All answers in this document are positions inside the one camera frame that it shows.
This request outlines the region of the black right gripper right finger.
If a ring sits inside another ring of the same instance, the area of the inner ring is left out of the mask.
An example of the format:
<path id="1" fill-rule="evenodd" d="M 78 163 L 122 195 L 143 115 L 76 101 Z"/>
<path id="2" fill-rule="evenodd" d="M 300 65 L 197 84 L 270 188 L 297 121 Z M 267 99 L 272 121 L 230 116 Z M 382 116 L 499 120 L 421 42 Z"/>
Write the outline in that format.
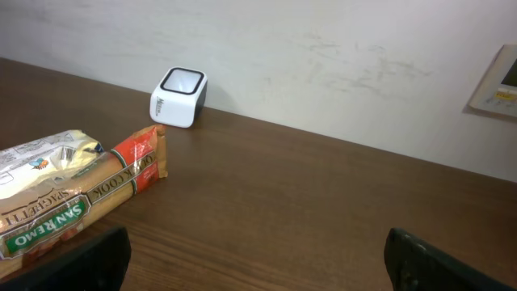
<path id="1" fill-rule="evenodd" d="M 397 291 L 516 291 L 400 228 L 389 231 L 384 261 Z"/>

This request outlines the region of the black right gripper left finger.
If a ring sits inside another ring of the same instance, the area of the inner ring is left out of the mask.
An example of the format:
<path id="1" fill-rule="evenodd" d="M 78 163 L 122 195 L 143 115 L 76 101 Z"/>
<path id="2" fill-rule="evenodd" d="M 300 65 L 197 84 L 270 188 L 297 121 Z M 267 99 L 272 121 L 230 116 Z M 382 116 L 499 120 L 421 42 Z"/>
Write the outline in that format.
<path id="1" fill-rule="evenodd" d="M 1 291 L 118 291 L 132 248 L 124 227 L 1 284 Z"/>

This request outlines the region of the orange spaghetti package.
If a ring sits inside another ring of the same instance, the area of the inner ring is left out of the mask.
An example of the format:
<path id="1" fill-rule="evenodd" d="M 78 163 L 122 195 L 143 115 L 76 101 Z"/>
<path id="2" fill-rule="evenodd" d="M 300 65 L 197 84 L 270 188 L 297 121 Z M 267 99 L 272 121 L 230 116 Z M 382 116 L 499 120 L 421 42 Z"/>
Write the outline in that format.
<path id="1" fill-rule="evenodd" d="M 1 198 L 1 276 L 13 272 L 167 177 L 166 129 L 133 133 L 65 179 Z"/>

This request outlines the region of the cream yellow snack bag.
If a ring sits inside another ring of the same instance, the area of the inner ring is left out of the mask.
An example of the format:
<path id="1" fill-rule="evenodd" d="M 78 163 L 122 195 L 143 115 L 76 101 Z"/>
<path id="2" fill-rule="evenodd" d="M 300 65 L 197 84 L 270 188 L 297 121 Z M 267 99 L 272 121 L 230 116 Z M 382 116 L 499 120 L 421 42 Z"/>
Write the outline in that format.
<path id="1" fill-rule="evenodd" d="M 100 142 L 81 130 L 66 130 L 1 151 L 1 198 L 9 198 L 46 179 L 65 179 L 103 152 Z"/>

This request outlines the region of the white barcode scanner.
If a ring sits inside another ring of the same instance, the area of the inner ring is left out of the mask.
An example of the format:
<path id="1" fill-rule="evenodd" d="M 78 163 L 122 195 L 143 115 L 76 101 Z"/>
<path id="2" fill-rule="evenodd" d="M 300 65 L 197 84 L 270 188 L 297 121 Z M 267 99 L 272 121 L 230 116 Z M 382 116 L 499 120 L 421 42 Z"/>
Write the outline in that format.
<path id="1" fill-rule="evenodd" d="M 189 128 L 206 100 L 208 77 L 198 70 L 170 68 L 150 97 L 149 115 L 160 124 Z"/>

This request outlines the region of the beige wall control panel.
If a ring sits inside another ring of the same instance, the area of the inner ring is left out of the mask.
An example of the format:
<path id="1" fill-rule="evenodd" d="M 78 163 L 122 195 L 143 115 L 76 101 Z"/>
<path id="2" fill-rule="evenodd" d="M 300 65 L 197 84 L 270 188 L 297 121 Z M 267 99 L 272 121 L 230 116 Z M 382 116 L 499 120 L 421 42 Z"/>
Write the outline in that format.
<path id="1" fill-rule="evenodd" d="M 490 63 L 468 106 L 478 112 L 516 118 L 516 45 L 504 44 Z"/>

